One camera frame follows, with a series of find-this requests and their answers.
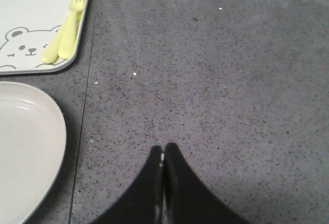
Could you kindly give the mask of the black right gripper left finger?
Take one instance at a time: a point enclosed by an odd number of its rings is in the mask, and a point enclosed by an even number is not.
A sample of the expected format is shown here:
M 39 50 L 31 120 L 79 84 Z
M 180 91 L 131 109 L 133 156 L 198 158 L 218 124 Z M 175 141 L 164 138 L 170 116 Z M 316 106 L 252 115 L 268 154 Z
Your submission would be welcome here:
M 138 176 L 93 223 L 162 223 L 163 153 L 153 146 Z

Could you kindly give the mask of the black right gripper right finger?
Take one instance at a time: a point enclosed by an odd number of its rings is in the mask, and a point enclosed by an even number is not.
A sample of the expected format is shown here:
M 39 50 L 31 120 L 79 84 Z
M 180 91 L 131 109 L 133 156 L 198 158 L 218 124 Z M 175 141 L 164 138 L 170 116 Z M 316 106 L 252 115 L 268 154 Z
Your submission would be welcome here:
M 176 143 L 166 145 L 164 162 L 168 223 L 248 223 L 207 189 Z

